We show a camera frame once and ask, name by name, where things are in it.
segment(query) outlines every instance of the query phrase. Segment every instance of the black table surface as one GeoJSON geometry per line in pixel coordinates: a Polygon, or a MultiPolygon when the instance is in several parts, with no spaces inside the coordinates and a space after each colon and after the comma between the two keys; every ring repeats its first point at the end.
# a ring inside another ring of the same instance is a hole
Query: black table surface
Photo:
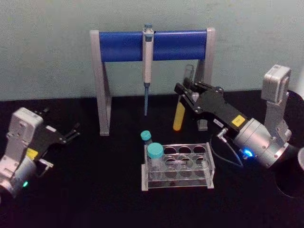
{"type": "MultiPolygon", "coordinates": [[[[225,93],[226,100],[245,115],[264,122],[266,102],[260,91],[225,93]]],[[[210,133],[198,132],[186,113],[180,132],[172,129],[176,95],[149,98],[143,116],[143,97],[114,97],[110,136],[99,136],[95,98],[0,102],[0,155],[6,148],[11,114],[20,107],[50,108],[45,122],[62,133],[76,123],[81,136],[64,148],[50,149],[45,159],[54,167],[32,179],[16,199],[0,206],[2,227],[304,227],[304,200],[290,198],[276,187],[272,172],[255,160],[244,169],[214,158],[214,189],[204,187],[141,191],[142,130],[154,142],[205,143],[210,133]]],[[[290,93],[285,120],[303,147],[304,101],[290,93]]],[[[221,142],[215,150],[230,154],[221,142]]]]}

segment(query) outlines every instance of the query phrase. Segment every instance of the blue led light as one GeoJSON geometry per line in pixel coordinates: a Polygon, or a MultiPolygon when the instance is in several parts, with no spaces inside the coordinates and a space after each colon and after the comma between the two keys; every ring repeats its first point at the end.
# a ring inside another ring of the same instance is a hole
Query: blue led light
{"type": "Polygon", "coordinates": [[[243,153],[244,153],[245,155],[247,155],[248,157],[253,157],[253,153],[252,153],[250,150],[248,150],[248,149],[245,149],[245,150],[243,151],[243,153]]]}

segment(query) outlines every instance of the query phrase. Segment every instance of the yellow label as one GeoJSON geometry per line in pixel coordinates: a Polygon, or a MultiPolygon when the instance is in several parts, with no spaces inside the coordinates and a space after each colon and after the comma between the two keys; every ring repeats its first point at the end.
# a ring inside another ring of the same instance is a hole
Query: yellow label
{"type": "Polygon", "coordinates": [[[31,148],[28,148],[27,150],[27,156],[31,159],[31,160],[34,160],[36,158],[36,156],[38,155],[38,152],[31,149],[31,148]]]}
{"type": "Polygon", "coordinates": [[[244,121],[245,121],[245,118],[242,117],[241,115],[238,115],[238,116],[232,121],[232,123],[233,123],[235,126],[239,127],[244,121]]]}

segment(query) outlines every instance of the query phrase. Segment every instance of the yellow tube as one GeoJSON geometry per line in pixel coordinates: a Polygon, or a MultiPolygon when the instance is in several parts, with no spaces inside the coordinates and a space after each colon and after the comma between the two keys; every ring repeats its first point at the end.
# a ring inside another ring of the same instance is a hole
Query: yellow tube
{"type": "Polygon", "coordinates": [[[177,103],[174,122],[173,122],[173,129],[175,131],[179,131],[181,129],[184,115],[185,115],[185,107],[182,105],[182,103],[179,100],[179,102],[177,103]]]}

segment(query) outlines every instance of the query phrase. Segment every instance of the cable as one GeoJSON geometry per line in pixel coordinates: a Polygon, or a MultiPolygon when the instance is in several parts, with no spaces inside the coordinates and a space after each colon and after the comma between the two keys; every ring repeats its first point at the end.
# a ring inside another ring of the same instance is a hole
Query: cable
{"type": "Polygon", "coordinates": [[[228,159],[226,159],[226,158],[223,158],[223,157],[219,156],[217,153],[215,153],[214,149],[212,148],[212,143],[211,143],[211,142],[212,142],[212,138],[213,138],[213,135],[212,135],[211,138],[210,138],[209,144],[210,144],[211,152],[212,152],[215,156],[217,156],[217,157],[218,157],[219,159],[221,159],[221,160],[224,160],[224,161],[226,161],[226,162],[228,162],[228,163],[230,163],[230,164],[233,164],[233,165],[235,165],[235,166],[238,166],[238,167],[240,167],[240,168],[243,168],[243,167],[244,167],[244,165],[243,165],[242,161],[240,160],[239,156],[237,155],[237,153],[235,152],[235,150],[229,145],[228,142],[226,142],[225,144],[226,144],[226,145],[228,146],[228,148],[233,152],[233,154],[235,155],[235,157],[236,157],[237,161],[239,162],[239,164],[237,164],[237,163],[235,163],[235,162],[233,162],[233,161],[230,161],[230,160],[228,160],[228,159]]]}

